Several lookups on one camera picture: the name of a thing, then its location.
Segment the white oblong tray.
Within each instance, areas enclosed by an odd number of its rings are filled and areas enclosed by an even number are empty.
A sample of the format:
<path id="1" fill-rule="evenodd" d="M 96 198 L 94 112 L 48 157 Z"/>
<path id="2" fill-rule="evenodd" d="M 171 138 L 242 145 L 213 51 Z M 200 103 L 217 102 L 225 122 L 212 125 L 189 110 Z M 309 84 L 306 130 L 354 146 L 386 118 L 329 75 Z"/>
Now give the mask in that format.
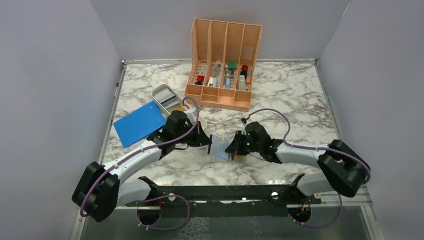
<path id="1" fill-rule="evenodd" d="M 187 115 L 188 121 L 193 124 L 197 117 L 197 109 L 189 104 L 189 100 L 183 98 L 168 84 L 161 84 L 154 88 L 150 95 L 161 113 L 167 118 L 173 111 L 181 111 Z"/>

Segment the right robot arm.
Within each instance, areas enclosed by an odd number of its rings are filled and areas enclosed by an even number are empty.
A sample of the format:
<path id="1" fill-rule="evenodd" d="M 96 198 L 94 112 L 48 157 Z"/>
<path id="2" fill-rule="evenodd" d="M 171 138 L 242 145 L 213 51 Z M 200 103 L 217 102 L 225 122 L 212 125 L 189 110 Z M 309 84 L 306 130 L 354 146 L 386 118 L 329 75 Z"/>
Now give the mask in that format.
<path id="1" fill-rule="evenodd" d="M 248 123 L 245 132 L 238 130 L 225 152 L 240 156 L 258 153 L 270 163 L 319 168 L 320 172 L 298 177 L 288 190 L 289 199 L 296 204 L 315 193 L 330 191 L 352 198 L 371 173 L 370 166 L 342 140 L 323 146 L 290 145 L 272 138 L 257 121 Z"/>

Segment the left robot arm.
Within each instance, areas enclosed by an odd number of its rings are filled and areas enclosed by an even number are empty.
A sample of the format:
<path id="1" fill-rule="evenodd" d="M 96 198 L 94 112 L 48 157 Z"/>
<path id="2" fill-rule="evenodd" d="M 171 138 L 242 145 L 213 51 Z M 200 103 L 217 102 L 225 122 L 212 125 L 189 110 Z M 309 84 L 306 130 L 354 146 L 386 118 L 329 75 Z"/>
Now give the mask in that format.
<path id="1" fill-rule="evenodd" d="M 104 165 L 90 163 L 71 200 L 79 206 L 82 217 L 91 217 L 96 222 L 105 220 L 116 207 L 131 202 L 141 201 L 144 205 L 152 205 L 157 200 L 153 185 L 143 179 L 133 182 L 127 182 L 127 179 L 164 158 L 177 144 L 197 148 L 211 143 L 200 121 L 190 120 L 185 112 L 175 110 L 164 126 L 149 135 L 139 147 Z"/>

